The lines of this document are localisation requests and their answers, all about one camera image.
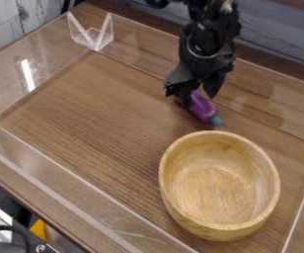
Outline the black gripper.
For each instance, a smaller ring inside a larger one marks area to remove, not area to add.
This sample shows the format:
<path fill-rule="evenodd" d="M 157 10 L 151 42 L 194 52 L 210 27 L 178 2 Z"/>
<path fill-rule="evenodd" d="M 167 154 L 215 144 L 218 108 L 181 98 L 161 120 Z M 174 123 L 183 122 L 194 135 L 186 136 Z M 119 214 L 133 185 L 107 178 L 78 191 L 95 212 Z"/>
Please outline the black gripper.
<path fill-rule="evenodd" d="M 163 79 L 165 96 L 175 95 L 181 106 L 191 105 L 191 92 L 202 87 L 214 98 L 222 88 L 227 74 L 234 70 L 237 45 L 226 42 L 210 55 L 194 51 L 191 36 L 182 35 L 178 45 L 178 62 Z"/>

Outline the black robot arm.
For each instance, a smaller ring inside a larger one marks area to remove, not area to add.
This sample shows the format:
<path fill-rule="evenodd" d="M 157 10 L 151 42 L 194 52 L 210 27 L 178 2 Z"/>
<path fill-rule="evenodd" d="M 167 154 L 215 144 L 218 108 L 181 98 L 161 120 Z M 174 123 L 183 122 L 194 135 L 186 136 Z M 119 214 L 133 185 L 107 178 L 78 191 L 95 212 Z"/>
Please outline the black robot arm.
<path fill-rule="evenodd" d="M 178 63 L 163 81 L 165 95 L 177 97 L 185 108 L 191 93 L 203 87 L 210 98 L 222 88 L 237 60 L 235 37 L 241 33 L 237 0 L 146 0 L 155 9 L 171 2 L 187 6 L 190 23 L 178 38 Z"/>

